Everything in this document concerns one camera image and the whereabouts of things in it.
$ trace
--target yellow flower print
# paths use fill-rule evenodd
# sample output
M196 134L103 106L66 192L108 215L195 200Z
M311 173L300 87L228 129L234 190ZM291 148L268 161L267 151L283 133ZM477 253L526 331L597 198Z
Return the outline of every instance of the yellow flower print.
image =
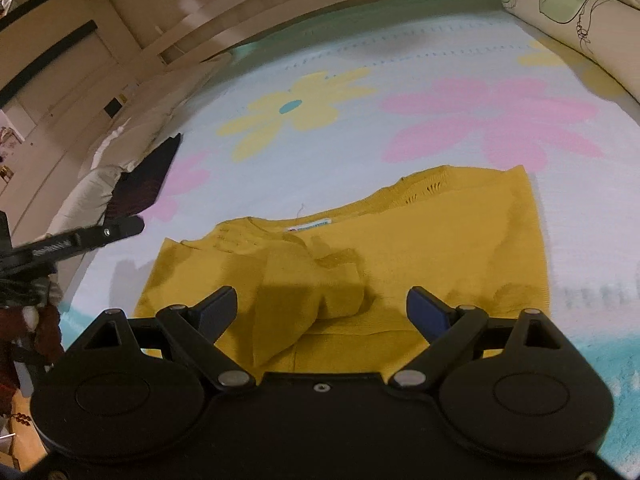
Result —
M582 84L592 93L603 99L613 99L623 96L626 90L601 69L593 61L584 57L574 49L565 46L552 38L540 38L531 41L529 46L535 52L525 54L518 58L518 62L524 66L564 66L574 70Z
M223 124L218 134L228 136L247 132L233 153L233 159L240 161L266 148L285 121L299 132L328 126L338 118L338 110L333 104L376 91L349 86L368 73L369 69L362 67L329 78L327 72L302 76L286 92L267 94L247 105L249 114Z

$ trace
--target bed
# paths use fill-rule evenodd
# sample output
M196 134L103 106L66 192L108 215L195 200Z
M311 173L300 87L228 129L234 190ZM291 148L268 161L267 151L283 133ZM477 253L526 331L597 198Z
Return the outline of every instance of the bed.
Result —
M383 0L233 49L233 62L155 140L184 136L158 201L142 213L145 231L77 262L60 306L65 346L105 308L132 313L167 237L201 238L243 216L306 216L435 166L523 164L545 238L552 319L616 401L601 455L638 475L640 105L577 54L584 38L572 45L556 31L560 43L503 5L521 12L513 0ZM597 44L591 59L635 92L640 71L607 65ZM328 120L321 88L335 75L363 90L343 92ZM290 102L262 106L282 91ZM310 100L305 124L286 120L300 96Z

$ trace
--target metal screw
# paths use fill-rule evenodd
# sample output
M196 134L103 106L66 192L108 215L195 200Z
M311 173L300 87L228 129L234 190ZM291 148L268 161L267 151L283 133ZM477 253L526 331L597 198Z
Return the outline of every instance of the metal screw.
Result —
M427 380L427 376L418 370L400 370L394 375L394 381L401 388L419 386Z
M218 382L223 386L228 386L229 388L245 386L250 380L251 377L249 374L242 370L228 370L226 372L222 372L218 376Z
M47 480L69 480L69 478L62 471L51 471Z
M319 394L325 394L327 393L329 390L331 389L331 386L329 386L326 383L318 383L318 384L314 384L314 390L316 392L318 392Z

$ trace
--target white pillow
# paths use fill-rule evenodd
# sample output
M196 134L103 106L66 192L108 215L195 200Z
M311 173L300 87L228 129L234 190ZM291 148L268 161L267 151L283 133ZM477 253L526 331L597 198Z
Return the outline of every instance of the white pillow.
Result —
M115 130L113 130L100 144L100 146L98 146L98 148L95 150L94 153L94 157L92 158L91 161L91 169L95 170L95 168L97 168L98 166L100 166L100 159L102 158L102 154L104 153L104 150L107 149L107 147L109 146L109 144L111 144L111 141L113 139L116 139L117 137L119 137L122 132L124 131L125 127L127 126L127 123L129 123L130 119L127 119L127 121L119 128L116 128Z
M89 149L86 152L84 161L82 162L82 165L78 170L78 180L84 179L84 177L86 177L87 174L91 171L91 165L94 163L95 150L97 150L100 147L100 144L103 142L103 139L104 139L103 137L98 137L97 139L94 140L92 145L89 146Z
M123 171L133 171L168 121L168 115L155 109L141 120L131 121L122 133L110 139L104 149L95 154L94 166L117 166Z
M66 197L47 233L55 235L78 227L96 225L107 209L122 169L105 166L90 171Z

